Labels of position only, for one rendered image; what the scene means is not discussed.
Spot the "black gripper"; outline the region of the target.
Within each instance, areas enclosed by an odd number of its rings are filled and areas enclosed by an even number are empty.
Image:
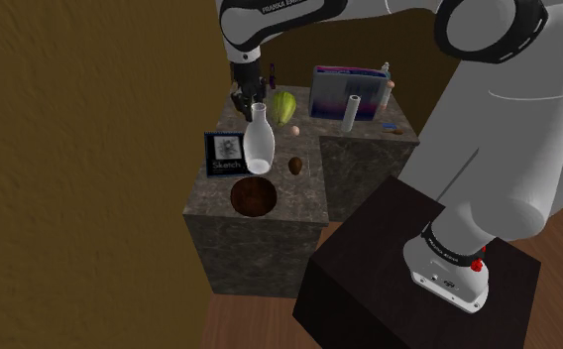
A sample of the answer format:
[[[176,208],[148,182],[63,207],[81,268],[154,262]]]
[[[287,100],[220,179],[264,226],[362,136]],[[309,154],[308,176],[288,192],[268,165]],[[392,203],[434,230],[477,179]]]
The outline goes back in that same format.
[[[247,122],[253,121],[252,102],[262,102],[266,97],[266,81],[261,76],[260,62],[232,62],[233,80],[237,89],[230,94],[238,115],[245,115]]]

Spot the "white glass vase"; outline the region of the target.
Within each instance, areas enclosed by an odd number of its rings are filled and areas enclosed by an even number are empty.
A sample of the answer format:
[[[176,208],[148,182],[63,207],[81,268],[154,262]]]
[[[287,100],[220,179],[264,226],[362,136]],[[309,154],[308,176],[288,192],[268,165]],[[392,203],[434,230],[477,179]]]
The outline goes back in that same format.
[[[254,175],[266,174],[272,167],[275,155],[275,135],[267,120],[267,106],[254,103],[251,106],[252,121],[244,134],[244,153],[247,169]]]

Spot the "green striped squash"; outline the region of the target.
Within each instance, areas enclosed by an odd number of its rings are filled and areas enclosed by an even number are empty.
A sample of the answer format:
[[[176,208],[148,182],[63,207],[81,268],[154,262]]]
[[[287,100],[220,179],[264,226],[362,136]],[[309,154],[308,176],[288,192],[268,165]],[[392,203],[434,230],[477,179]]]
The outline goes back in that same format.
[[[276,92],[273,100],[274,123],[282,127],[292,118],[296,108],[295,97],[286,91]]]

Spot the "black sketch book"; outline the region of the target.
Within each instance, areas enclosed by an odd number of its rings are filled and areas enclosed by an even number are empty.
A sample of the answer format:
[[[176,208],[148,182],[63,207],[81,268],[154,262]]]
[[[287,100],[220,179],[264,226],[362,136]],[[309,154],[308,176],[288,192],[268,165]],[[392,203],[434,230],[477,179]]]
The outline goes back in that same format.
[[[249,175],[241,132],[205,132],[205,168],[208,177]]]

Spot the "blue and purple box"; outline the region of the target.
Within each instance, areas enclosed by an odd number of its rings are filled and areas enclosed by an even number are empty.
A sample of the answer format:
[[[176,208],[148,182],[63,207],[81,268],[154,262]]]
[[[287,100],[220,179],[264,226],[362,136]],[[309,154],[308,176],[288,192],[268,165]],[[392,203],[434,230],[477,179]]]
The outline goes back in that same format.
[[[351,95],[360,102],[355,119],[371,121],[380,105],[391,74],[387,70],[317,65],[309,93],[309,115],[342,120]]]

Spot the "brown wooden bowl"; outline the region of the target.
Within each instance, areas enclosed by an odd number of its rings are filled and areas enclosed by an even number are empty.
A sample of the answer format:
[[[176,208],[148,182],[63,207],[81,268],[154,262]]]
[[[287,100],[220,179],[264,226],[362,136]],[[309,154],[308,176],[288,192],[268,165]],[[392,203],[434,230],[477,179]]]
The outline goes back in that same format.
[[[276,187],[268,179],[250,176],[238,180],[233,185],[230,199],[238,213],[247,217],[259,217],[275,208],[278,194]]]

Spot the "white paper roll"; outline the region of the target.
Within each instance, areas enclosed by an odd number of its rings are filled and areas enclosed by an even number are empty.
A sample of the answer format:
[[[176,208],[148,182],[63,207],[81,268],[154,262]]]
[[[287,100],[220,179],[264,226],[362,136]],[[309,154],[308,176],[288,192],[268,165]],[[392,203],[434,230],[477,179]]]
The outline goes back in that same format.
[[[341,123],[340,130],[348,133],[352,130],[356,114],[359,109],[361,97],[359,95],[350,95],[347,101],[344,117]]]

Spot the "white spray bottle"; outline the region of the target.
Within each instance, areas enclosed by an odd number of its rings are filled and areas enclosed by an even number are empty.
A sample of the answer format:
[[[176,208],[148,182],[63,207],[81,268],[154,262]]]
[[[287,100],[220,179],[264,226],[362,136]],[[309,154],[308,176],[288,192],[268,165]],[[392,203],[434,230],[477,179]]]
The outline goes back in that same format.
[[[388,73],[389,68],[390,68],[390,64],[386,61],[382,65],[382,71],[385,72],[385,73]],[[386,88],[385,88],[385,91],[384,91],[384,94],[383,94],[383,97],[382,97],[382,100],[381,100],[381,105],[380,105],[382,110],[385,110],[387,108],[393,88],[394,88],[394,82],[390,78],[388,78]]]

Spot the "dark stone counter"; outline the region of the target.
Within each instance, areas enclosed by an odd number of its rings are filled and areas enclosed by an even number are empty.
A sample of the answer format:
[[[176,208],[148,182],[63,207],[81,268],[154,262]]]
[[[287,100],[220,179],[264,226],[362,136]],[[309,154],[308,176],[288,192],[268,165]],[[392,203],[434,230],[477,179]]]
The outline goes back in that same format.
[[[236,179],[199,170],[183,218],[211,288],[216,293],[295,298],[323,228],[345,221],[390,175],[398,175],[418,138],[395,99],[371,121],[343,133],[337,120],[308,113],[309,90],[291,86],[291,125],[275,128],[276,152],[265,175],[277,189],[275,208],[247,217],[231,204]],[[383,132],[391,123],[402,135]],[[302,160],[299,175],[288,170]]]

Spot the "dark robot stand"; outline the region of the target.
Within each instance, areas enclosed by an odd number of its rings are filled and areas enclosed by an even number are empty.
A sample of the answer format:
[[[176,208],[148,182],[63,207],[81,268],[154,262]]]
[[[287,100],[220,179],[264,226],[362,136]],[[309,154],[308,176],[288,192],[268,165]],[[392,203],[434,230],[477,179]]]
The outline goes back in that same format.
[[[474,314],[412,280],[402,247],[443,208],[390,176],[315,251],[293,316],[322,349],[523,349],[539,261],[493,240]]]

